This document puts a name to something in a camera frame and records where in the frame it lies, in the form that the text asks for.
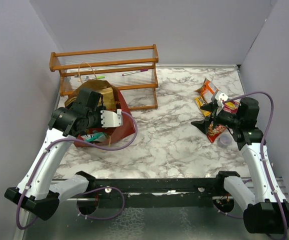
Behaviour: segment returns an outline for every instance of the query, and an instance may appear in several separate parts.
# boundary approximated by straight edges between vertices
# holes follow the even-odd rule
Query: wooden rack
[[[104,77],[103,80],[116,86],[127,98],[143,96],[142,105],[132,105],[127,99],[126,101],[130,110],[145,110],[158,107],[156,96],[158,60],[157,47],[153,44],[91,51],[52,52],[49,68],[52,72],[59,71],[60,73],[61,96],[71,95],[82,84],[80,78],[77,77],[80,67],[82,81],[94,78],[95,73],[98,78]],[[140,70],[145,71],[123,76],[123,74]],[[152,95],[149,99],[151,102],[144,100],[149,97],[148,94]]]

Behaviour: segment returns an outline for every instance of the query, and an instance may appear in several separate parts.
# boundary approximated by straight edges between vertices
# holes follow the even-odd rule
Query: white marble surface
[[[205,78],[229,97],[243,94],[237,70],[158,68],[157,77],[159,107],[132,112],[139,129],[132,145],[114,152],[72,145],[55,178],[70,178],[81,170],[96,178],[205,178],[214,177],[221,170],[237,171],[242,177],[249,177],[247,164],[234,141],[222,149],[190,124],[204,117],[194,102],[197,96],[194,90]],[[66,99],[61,98],[59,105]],[[128,102],[133,104],[146,99],[141,94],[128,96]],[[122,146],[130,139],[131,136],[112,147]]]

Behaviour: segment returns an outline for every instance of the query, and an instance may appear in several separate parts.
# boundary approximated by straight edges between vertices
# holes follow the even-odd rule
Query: red snack bag
[[[226,111],[226,112],[231,113],[231,114],[235,114],[235,113],[237,113],[238,107],[239,107],[239,103],[236,101],[227,102],[224,104],[223,111]],[[224,130],[226,130],[226,127],[222,126],[222,125],[218,125],[215,127],[215,129],[212,129],[213,125],[214,125],[214,122],[212,122],[210,124],[210,126],[208,128],[208,133],[207,133],[207,137],[211,143],[213,143],[216,140],[216,138]]]

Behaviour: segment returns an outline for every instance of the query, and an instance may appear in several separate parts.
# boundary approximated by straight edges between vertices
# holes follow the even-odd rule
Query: red bag
[[[114,95],[114,100],[117,103],[117,109],[121,109],[123,112],[126,112],[128,114],[131,115],[131,112],[128,108],[128,105],[123,97],[123,95],[121,94],[121,92],[115,87],[112,86],[109,82],[107,81],[102,81],[102,80],[89,80],[87,82],[85,82],[84,84],[82,84],[76,91],[74,91],[74,93],[72,95],[69,96],[69,99],[72,99],[73,97],[76,97],[80,91],[81,88],[90,88],[94,91],[99,90],[99,88],[104,89],[104,88],[112,88],[113,89],[113,95]],[[96,143],[96,145],[98,146],[103,146],[103,145],[108,145],[110,144],[114,144],[116,142],[118,142],[121,139],[124,139],[125,137],[128,137],[131,134],[134,134],[136,132],[135,130],[135,126],[134,126],[134,122],[125,114],[122,114],[122,126],[119,127],[108,127],[108,128],[91,128],[87,131],[88,134],[93,133],[93,131],[97,131],[98,133],[106,133],[107,135],[110,136],[110,138],[108,138],[107,140],[103,141],[103,142],[99,142]],[[83,138],[79,135],[77,137],[77,139],[81,139],[83,140]],[[74,145],[79,148],[79,147],[90,147],[87,144],[84,143],[80,143],[80,142],[75,142]]]

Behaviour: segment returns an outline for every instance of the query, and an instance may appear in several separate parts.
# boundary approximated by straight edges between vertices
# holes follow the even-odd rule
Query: pink marker
[[[148,70],[149,69],[141,69],[139,71],[132,71],[132,72],[124,73],[124,74],[122,74],[122,76],[124,77],[124,76],[131,75],[131,74],[137,74],[137,73],[141,73],[141,72],[146,72]]]

